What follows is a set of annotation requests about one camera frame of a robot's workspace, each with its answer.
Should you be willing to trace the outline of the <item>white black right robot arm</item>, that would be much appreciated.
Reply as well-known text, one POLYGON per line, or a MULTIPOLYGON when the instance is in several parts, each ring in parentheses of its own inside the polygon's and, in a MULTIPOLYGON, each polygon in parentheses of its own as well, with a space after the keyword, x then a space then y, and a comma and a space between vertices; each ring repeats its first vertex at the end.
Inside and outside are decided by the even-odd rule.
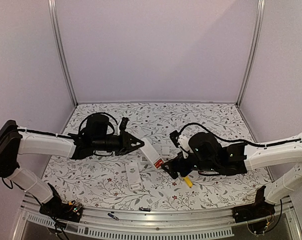
POLYGON ((181 152, 161 165, 171 178, 186 177, 192 171, 213 171, 217 176, 234 176, 249 171, 288 163, 295 166, 256 191, 249 214, 260 218, 269 205, 276 204, 302 186, 302 133, 278 141, 254 143, 245 139, 223 139, 198 124, 203 132, 187 138, 182 131, 170 133, 170 139, 181 152))

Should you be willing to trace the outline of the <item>white remote control with batteries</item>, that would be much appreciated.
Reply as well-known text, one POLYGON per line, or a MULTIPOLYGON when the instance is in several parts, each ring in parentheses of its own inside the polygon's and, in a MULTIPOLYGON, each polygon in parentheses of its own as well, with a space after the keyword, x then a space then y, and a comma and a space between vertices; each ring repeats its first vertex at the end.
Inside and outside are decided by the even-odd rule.
POLYGON ((145 156, 142 156, 142 157, 141 157, 141 160, 140 160, 140 163, 141 163, 142 165, 147 165, 147 164, 150 163, 150 161, 149 161, 148 158, 146 158, 145 156))

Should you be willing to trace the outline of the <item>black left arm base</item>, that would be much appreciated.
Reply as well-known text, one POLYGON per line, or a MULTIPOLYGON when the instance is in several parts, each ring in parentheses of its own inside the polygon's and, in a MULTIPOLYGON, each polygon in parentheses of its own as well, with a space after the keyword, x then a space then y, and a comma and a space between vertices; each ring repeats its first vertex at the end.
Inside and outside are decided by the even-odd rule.
POLYGON ((75 201, 64 203, 61 199, 54 197, 47 203, 42 203, 39 212, 55 219, 79 223, 83 205, 75 201))

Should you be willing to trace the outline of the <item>white air conditioner remote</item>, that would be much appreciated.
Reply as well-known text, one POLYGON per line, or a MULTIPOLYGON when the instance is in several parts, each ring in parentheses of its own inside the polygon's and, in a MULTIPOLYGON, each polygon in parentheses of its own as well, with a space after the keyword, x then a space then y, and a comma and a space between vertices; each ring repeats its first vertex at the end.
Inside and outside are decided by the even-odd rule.
POLYGON ((143 189, 143 184, 140 177, 138 164, 130 162, 126 166, 126 174, 128 180, 128 186, 131 191, 139 191, 143 189))

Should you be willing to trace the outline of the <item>yellow handled screwdriver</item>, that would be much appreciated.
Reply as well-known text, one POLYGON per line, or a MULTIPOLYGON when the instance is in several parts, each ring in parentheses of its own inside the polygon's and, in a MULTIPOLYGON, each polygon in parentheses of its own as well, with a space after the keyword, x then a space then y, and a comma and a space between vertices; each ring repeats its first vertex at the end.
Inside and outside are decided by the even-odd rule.
POLYGON ((193 183, 191 182, 191 180, 190 180, 187 176, 184 177, 183 180, 185 181, 186 185, 187 185, 189 188, 192 188, 193 183))

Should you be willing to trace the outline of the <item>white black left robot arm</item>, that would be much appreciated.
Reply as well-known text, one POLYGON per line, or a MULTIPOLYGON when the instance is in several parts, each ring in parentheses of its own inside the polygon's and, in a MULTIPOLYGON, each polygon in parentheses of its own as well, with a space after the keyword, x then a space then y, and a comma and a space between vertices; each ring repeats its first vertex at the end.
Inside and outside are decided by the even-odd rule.
POLYGON ((19 155, 58 156, 83 160, 105 152, 107 156, 123 156, 145 145, 126 131, 128 118, 111 123, 112 115, 97 112, 87 116, 77 133, 67 135, 20 127, 8 120, 0 129, 0 178, 17 184, 32 194, 54 217, 65 213, 65 206, 53 186, 33 172, 21 168, 19 155))

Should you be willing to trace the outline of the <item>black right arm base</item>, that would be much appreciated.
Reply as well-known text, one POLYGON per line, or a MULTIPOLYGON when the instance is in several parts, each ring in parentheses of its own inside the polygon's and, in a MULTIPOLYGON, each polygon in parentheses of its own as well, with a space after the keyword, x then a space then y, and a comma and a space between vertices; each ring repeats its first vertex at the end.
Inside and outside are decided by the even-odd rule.
POLYGON ((236 223, 265 218, 275 213, 275 205, 265 201, 255 202, 232 208, 232 216, 236 223))

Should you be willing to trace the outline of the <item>small white battery cover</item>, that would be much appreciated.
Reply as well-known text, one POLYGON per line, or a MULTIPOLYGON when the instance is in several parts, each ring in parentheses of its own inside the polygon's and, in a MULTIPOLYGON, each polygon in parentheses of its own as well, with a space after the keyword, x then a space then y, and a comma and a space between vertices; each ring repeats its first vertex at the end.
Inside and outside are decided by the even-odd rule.
POLYGON ((162 155, 168 156, 170 154, 170 148, 168 146, 162 146, 161 152, 162 155))

